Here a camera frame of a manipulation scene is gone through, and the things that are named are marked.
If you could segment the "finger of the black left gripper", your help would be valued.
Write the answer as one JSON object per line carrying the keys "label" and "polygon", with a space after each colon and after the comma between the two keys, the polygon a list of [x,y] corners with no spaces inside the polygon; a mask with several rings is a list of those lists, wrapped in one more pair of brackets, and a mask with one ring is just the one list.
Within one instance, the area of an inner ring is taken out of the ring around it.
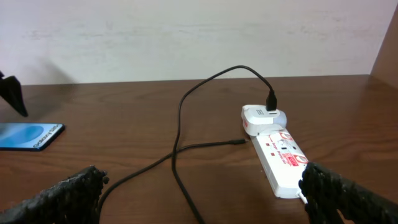
{"label": "finger of the black left gripper", "polygon": [[1,72],[1,97],[21,116],[28,117],[22,96],[21,83],[15,76],[5,77],[3,72]]}

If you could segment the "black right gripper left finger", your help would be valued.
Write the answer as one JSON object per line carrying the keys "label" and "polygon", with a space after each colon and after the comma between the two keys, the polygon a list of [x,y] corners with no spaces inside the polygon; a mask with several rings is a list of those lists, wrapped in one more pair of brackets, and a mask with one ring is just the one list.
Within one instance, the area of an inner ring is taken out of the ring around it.
{"label": "black right gripper left finger", "polygon": [[98,223],[107,172],[89,166],[1,212],[1,224]]}

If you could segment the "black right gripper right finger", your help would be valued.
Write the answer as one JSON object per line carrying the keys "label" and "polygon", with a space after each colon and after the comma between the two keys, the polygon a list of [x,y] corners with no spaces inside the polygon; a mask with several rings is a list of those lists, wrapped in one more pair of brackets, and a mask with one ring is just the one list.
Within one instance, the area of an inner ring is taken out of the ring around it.
{"label": "black right gripper right finger", "polygon": [[397,223],[397,204],[313,162],[299,180],[310,223]]}

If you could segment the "blue Galaxy smartphone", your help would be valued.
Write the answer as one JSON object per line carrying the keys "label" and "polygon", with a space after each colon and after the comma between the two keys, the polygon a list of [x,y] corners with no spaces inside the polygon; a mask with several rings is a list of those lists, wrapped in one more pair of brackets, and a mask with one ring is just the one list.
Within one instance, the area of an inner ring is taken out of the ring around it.
{"label": "blue Galaxy smartphone", "polygon": [[60,123],[1,123],[1,150],[42,151],[64,130]]}

